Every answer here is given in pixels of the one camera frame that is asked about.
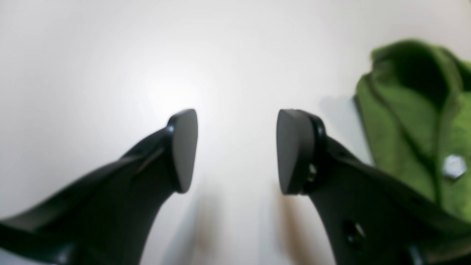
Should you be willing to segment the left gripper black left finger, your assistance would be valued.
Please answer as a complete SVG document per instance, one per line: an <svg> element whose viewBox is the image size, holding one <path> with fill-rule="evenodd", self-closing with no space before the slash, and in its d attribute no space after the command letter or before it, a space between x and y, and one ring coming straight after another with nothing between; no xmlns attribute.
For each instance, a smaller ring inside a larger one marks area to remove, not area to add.
<svg viewBox="0 0 471 265"><path fill-rule="evenodd" d="M174 114L117 160L1 219L2 265L138 265L165 201L191 185L194 109Z"/></svg>

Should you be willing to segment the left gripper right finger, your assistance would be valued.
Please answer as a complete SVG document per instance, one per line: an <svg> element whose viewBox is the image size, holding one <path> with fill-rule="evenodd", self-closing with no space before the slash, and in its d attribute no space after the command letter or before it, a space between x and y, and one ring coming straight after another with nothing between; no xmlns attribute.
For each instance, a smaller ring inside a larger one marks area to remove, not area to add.
<svg viewBox="0 0 471 265"><path fill-rule="evenodd" d="M281 109L276 122L284 195L311 199L338 265L469 265L470 224L362 163L318 116Z"/></svg>

